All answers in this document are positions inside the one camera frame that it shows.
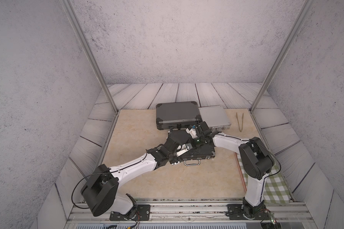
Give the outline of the black poker case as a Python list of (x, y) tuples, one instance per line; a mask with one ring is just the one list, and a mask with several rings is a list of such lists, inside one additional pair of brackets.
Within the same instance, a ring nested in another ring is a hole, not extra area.
[[(186, 130), (172, 130), (169, 131), (168, 137), (172, 138), (176, 142), (180, 144), (186, 144), (189, 143), (188, 140), (190, 138), (190, 135), (186, 132)], [(213, 145), (204, 145), (200, 146), (198, 148), (194, 148), (189, 150), (187, 153), (182, 155), (182, 158), (184, 159), (183, 163), (185, 161), (189, 160), (205, 160), (205, 159), (211, 159), (215, 157), (215, 146)]]
[(156, 105), (156, 126), (158, 130), (187, 128), (202, 121), (196, 101)]

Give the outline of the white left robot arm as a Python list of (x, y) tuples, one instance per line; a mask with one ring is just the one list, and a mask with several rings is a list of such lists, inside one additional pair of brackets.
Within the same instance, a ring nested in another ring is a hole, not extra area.
[(136, 215), (138, 204), (131, 195), (121, 194), (118, 189), (144, 173), (165, 166), (177, 158), (177, 152), (185, 153), (191, 149), (192, 144), (180, 144), (169, 137), (164, 144), (147, 150), (128, 163), (114, 167), (102, 164), (89, 176), (81, 195), (94, 217), (111, 210), (131, 219)]

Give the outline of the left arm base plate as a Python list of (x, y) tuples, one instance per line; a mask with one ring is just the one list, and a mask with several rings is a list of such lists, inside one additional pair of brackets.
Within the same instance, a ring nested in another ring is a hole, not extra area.
[(111, 211), (110, 221), (148, 221), (150, 211), (151, 205), (136, 205), (125, 214)]

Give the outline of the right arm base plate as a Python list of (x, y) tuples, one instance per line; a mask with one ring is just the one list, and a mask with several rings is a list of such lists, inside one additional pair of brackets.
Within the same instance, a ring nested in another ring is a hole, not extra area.
[(271, 220), (269, 211), (263, 206), (251, 208), (243, 204), (228, 204), (226, 216), (230, 220)]

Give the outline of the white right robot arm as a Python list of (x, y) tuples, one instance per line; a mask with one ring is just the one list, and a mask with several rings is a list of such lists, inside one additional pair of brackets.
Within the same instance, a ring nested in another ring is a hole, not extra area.
[(189, 126), (186, 132), (193, 139), (194, 146), (213, 144), (218, 148), (225, 148), (240, 155), (244, 171), (248, 174), (247, 191), (243, 198), (243, 206), (254, 210), (263, 207), (263, 190), (265, 179), (269, 176), (274, 160), (269, 150), (258, 137), (239, 138), (220, 131), (213, 132), (206, 124)]

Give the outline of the small silver poker case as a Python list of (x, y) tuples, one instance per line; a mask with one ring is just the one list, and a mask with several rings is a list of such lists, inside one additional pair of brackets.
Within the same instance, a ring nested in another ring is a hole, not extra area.
[(209, 106), (199, 108), (202, 120), (209, 128), (214, 130), (230, 129), (231, 122), (224, 111), (223, 106)]

